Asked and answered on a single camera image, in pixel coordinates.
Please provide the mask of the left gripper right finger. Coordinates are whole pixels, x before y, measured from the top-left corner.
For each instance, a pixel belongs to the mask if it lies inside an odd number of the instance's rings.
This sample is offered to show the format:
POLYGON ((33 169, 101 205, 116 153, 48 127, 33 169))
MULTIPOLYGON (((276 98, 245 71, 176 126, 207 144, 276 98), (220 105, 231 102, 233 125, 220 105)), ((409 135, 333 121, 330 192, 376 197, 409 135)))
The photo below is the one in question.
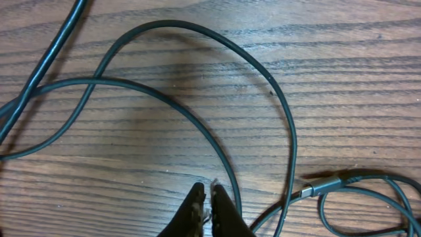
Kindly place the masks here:
POLYGON ((220 184, 212 189, 211 207, 213 237, 255 237, 220 184))

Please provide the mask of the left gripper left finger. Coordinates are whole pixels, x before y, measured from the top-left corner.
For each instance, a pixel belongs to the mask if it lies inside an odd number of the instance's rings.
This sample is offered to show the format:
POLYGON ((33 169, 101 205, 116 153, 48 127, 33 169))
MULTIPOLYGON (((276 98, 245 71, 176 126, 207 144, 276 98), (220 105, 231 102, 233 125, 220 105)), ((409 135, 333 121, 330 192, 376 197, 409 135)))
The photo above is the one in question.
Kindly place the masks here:
POLYGON ((204 184, 196 182, 158 237, 203 237, 204 184))

